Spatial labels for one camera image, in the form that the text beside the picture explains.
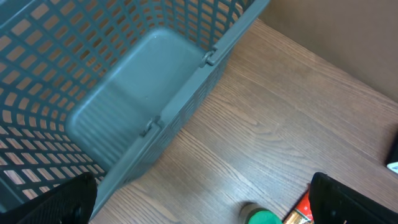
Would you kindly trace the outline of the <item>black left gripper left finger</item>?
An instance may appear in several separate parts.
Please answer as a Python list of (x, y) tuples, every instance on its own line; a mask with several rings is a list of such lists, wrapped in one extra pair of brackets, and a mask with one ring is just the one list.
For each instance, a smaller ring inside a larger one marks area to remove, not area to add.
[(88, 224), (95, 206), (97, 184), (84, 172), (52, 190), (1, 214), (2, 224)]

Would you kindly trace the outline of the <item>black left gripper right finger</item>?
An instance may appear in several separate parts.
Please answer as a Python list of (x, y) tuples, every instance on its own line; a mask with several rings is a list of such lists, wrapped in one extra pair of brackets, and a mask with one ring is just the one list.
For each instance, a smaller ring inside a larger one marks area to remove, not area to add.
[(315, 224), (397, 224), (396, 212), (321, 172), (313, 175), (309, 201)]

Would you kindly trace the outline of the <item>spaghetti pack orange ends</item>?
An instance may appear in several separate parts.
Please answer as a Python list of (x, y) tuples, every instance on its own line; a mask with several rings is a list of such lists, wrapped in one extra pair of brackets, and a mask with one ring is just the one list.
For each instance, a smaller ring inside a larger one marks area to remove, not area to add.
[(283, 224), (314, 224), (310, 209), (309, 191), (307, 191), (289, 213)]

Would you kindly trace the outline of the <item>green lid jar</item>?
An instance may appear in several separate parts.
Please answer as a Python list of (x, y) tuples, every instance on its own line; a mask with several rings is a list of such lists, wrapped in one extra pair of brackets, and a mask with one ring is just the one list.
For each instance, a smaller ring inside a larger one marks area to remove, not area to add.
[(272, 211), (258, 203), (246, 202), (239, 212), (239, 224), (282, 224), (281, 219)]

